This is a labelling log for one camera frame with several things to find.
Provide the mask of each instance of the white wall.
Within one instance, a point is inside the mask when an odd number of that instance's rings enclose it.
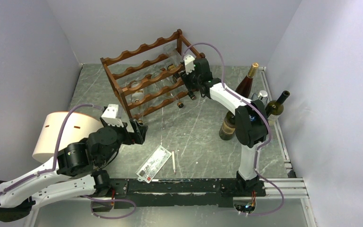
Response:
[[[100,63],[178,28],[191,43],[209,42],[226,65],[267,64],[301,0],[47,0],[82,63]],[[209,47],[197,47],[220,64]],[[137,63],[157,54],[136,56]]]
[[[45,117],[67,110],[79,71],[44,0],[0,1],[0,180],[39,165],[31,154]]]
[[[303,0],[267,77],[319,226],[363,226],[363,0]]]

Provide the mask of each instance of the white pen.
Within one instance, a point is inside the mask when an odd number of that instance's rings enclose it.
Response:
[[[173,172],[176,174],[176,162],[174,161],[174,150],[172,150]]]

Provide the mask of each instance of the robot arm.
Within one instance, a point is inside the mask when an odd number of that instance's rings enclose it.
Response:
[[[264,122],[254,110],[227,92],[227,85],[223,87],[219,78],[212,77],[209,63],[205,58],[195,60],[191,55],[186,55],[184,64],[186,71],[181,78],[186,88],[189,91],[198,89],[201,97],[208,97],[219,102],[235,115],[236,137],[242,144],[242,156],[237,177],[244,181],[256,178],[257,174],[254,171],[254,163],[257,161],[255,160],[256,149],[266,140],[268,134]],[[235,95],[251,103],[266,117],[265,107],[261,101],[251,101],[237,93]]]
[[[75,196],[105,195],[111,187],[109,175],[105,170],[93,171],[94,166],[107,165],[109,159],[119,152],[121,144],[142,144],[148,130],[147,126],[130,119],[134,132],[128,132],[127,124],[118,118],[118,111],[118,105],[109,105],[101,116],[103,128],[59,151],[54,171],[49,171],[54,162],[54,157],[51,157],[21,177],[0,181],[0,221],[18,220],[31,210]],[[90,172],[92,174],[66,181]],[[14,187],[24,178],[27,180]]]

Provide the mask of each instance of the gray marble table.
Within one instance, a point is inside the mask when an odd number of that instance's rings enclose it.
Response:
[[[130,65],[113,65],[113,73],[121,73]],[[249,67],[225,67],[227,85],[235,89],[246,76]],[[211,66],[214,77],[221,77],[220,66]],[[120,80],[121,85],[128,81]],[[254,78],[252,91],[263,90],[260,76]],[[224,141],[218,132],[227,109],[208,98],[196,94],[196,100],[184,97],[184,107],[179,109],[170,104],[144,117],[149,129],[143,145],[123,145],[117,158],[106,168],[112,178],[137,178],[135,172],[152,154],[158,145],[162,145],[176,154],[177,173],[173,173],[172,159],[163,166],[155,178],[226,178],[235,177],[240,165],[241,145],[236,137]],[[93,103],[96,105],[118,104],[108,78],[100,64],[85,64],[70,104]],[[80,108],[80,113],[99,119],[101,113],[92,108]],[[126,113],[122,119],[128,122]],[[273,126],[273,140],[262,149],[259,159],[260,172],[269,178],[286,178],[279,141]]]

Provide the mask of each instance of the wooden wine rack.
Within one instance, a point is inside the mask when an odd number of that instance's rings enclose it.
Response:
[[[152,94],[147,94],[144,96],[144,98],[142,98],[140,101],[138,102],[134,102],[134,103],[128,103],[126,96],[131,95],[132,93],[143,89],[145,87],[148,87],[154,83],[157,83],[167,77],[170,77],[171,75],[173,75],[176,72],[180,72],[184,70],[184,65],[180,64],[178,65],[176,68],[172,69],[172,70],[166,70],[166,69],[161,69],[161,73],[156,76],[155,78],[151,78],[152,75],[148,74],[146,75],[140,82],[140,84],[138,84],[136,87],[131,87],[131,84],[136,82],[131,81],[127,86],[125,87],[121,87],[119,85],[119,83],[117,82],[118,79],[123,78],[131,73],[137,72],[139,70],[142,70],[148,66],[151,66],[153,64],[156,64],[158,62],[161,62],[163,60],[166,60],[168,58],[168,56],[166,54],[160,54],[156,59],[149,61],[143,61],[139,66],[136,67],[128,67],[124,72],[120,73],[120,74],[115,74],[115,73],[111,73],[111,71],[109,70],[108,66],[113,65],[115,63],[118,63],[122,60],[125,60],[127,58],[133,57],[137,54],[143,53],[145,51],[149,51],[153,48],[156,48],[158,46],[161,46],[163,44],[166,44],[168,42],[177,40],[176,43],[176,50],[177,52],[179,52],[180,55],[182,55],[182,44],[185,44],[186,46],[190,46],[191,43],[189,41],[187,41],[187,39],[183,36],[182,31],[180,29],[177,29],[176,32],[174,32],[170,37],[168,38],[163,38],[160,37],[158,38],[153,44],[142,44],[140,45],[140,47],[138,49],[136,49],[135,51],[123,51],[117,58],[101,58],[101,63],[102,66],[104,67],[105,73],[108,76],[109,82],[112,86],[112,89],[116,95],[116,97],[118,98],[118,100],[120,101],[121,105],[123,106],[124,110],[126,111],[127,115],[129,116],[129,118],[135,118],[135,119],[139,119],[141,116],[146,116],[156,110],[159,110],[167,105],[169,105],[170,103],[172,103],[174,100],[172,100],[171,98],[165,99],[161,104],[156,105],[156,106],[150,106],[148,107],[143,113],[140,114],[135,114],[135,115],[131,115],[130,110],[143,105],[144,103],[157,98],[159,96],[162,96],[182,85],[184,85],[182,80],[179,80],[177,83],[173,84],[172,86],[165,86],[163,87],[160,91],[158,91],[157,93],[152,93]],[[194,47],[191,47],[190,50],[193,52],[193,54],[196,56],[196,58],[204,58],[205,54],[203,53],[199,53]],[[187,95],[187,91],[182,91],[180,93],[177,94],[178,98],[182,98],[185,97]]]

